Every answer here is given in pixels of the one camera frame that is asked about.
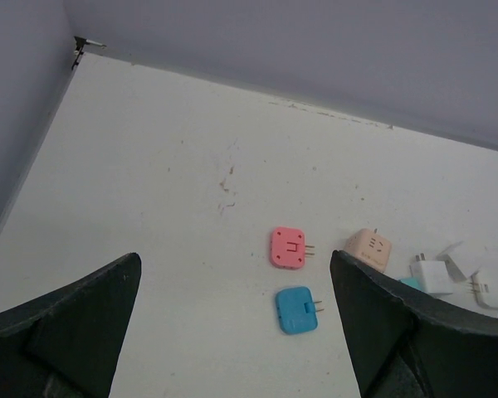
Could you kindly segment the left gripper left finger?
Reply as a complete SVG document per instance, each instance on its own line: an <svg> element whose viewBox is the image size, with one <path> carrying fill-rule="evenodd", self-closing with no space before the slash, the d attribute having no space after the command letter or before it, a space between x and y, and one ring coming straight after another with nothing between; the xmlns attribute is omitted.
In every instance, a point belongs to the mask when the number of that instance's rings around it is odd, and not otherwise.
<svg viewBox="0 0 498 398"><path fill-rule="evenodd" d="M1 312L0 397L108 396L140 278L129 253Z"/></svg>

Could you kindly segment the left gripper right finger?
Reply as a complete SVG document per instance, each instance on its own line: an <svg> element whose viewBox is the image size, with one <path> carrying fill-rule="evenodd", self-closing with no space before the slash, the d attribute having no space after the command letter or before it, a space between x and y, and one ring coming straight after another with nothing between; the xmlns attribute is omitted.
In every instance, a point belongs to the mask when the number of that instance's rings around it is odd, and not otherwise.
<svg viewBox="0 0 498 398"><path fill-rule="evenodd" d="M330 273L362 397L498 397L498 317L434 298L342 250Z"/></svg>

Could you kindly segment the teal USB charger plug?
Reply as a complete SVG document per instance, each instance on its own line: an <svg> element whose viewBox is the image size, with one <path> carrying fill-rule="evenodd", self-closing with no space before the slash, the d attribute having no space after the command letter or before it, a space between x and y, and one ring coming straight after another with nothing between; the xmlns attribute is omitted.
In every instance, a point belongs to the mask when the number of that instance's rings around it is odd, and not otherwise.
<svg viewBox="0 0 498 398"><path fill-rule="evenodd" d="M419 281L414 278L414 277L409 277L409 278L403 278L399 280L402 284L407 285L408 287L411 287L413 289L422 291L422 287L419 283Z"/></svg>

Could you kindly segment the white charger plug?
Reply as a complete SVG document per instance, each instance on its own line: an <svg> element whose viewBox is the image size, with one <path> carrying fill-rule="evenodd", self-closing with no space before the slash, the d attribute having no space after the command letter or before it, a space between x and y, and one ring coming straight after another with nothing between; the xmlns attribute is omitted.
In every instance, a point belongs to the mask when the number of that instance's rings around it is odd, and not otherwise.
<svg viewBox="0 0 498 398"><path fill-rule="evenodd" d="M498 269L480 269L472 275L470 284L480 306L498 309Z"/></svg>
<svg viewBox="0 0 498 398"><path fill-rule="evenodd" d="M424 293L435 297L454 293L453 283L444 261L427 260L425 254L420 253L410 264L410 271Z"/></svg>

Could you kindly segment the white plug adapter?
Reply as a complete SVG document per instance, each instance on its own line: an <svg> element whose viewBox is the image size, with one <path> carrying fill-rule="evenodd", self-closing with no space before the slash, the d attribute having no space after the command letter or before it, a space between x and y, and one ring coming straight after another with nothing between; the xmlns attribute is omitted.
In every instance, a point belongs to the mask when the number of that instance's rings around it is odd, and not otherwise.
<svg viewBox="0 0 498 398"><path fill-rule="evenodd" d="M454 282L463 282L470 277L467 269L468 258L465 253L466 242L459 241L449 245L435 256L435 259L442 261L447 273Z"/></svg>

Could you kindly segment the beige cube socket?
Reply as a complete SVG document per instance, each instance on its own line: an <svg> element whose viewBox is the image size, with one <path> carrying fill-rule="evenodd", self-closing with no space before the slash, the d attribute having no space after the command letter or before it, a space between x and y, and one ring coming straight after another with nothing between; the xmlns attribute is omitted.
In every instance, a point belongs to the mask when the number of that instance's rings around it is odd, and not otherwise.
<svg viewBox="0 0 498 398"><path fill-rule="evenodd" d="M344 251L380 273L384 273L392 249L392 243L375 230L363 228L347 240Z"/></svg>

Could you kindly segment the light blue adapter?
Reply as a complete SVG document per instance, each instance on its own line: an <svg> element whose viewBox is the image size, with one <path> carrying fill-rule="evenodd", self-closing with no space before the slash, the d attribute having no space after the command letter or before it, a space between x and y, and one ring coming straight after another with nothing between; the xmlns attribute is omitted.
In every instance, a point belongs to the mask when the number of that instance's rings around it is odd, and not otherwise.
<svg viewBox="0 0 498 398"><path fill-rule="evenodd" d="M312 332L319 326L317 305L311 290L306 286L295 286L280 290L275 295L275 306L279 327L286 335Z"/></svg>

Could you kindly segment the pink plug adapter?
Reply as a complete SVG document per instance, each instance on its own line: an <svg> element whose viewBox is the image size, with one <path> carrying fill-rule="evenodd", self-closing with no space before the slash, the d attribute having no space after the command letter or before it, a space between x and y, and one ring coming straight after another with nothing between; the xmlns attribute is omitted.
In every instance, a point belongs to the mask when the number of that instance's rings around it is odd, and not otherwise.
<svg viewBox="0 0 498 398"><path fill-rule="evenodd" d="M307 258L315 255L315 247L305 243L302 230L278 226L271 233L270 262L279 269L298 270Z"/></svg>

